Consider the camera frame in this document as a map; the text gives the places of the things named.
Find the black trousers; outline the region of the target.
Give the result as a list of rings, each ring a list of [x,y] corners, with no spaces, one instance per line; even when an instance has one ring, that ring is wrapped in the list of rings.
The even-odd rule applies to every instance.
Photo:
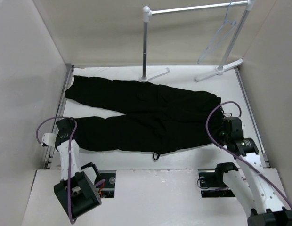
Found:
[[[221,98],[149,82],[75,76],[67,99],[119,116],[76,119],[75,139],[87,151],[167,154],[217,139],[223,125]]]

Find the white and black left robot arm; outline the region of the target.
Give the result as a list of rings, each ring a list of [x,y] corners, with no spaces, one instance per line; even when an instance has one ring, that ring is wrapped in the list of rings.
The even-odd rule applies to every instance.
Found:
[[[78,217],[101,205],[97,186],[100,173],[93,163],[80,166],[80,147],[75,139],[77,122],[74,118],[63,118],[56,122],[58,134],[55,149],[61,162],[60,182],[54,185],[54,194],[74,224]]]

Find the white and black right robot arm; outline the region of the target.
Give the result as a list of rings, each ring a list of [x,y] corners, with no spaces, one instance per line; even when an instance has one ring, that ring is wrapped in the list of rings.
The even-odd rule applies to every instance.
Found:
[[[292,226],[292,210],[279,199],[280,194],[265,180],[258,148],[251,138],[245,138],[238,117],[223,120],[223,144],[233,154],[235,163],[220,163],[215,168],[214,181],[228,186],[247,216],[249,226]]]

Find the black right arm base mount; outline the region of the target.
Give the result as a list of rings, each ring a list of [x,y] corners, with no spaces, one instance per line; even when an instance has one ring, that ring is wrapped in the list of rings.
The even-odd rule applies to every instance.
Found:
[[[200,188],[202,198],[229,198],[234,193],[223,183],[216,179],[214,171],[199,171],[197,186]]]

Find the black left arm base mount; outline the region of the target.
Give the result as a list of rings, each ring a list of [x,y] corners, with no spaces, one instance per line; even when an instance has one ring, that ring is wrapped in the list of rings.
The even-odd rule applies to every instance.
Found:
[[[81,170],[94,184],[101,198],[114,198],[116,171],[99,170],[92,162],[81,166]]]

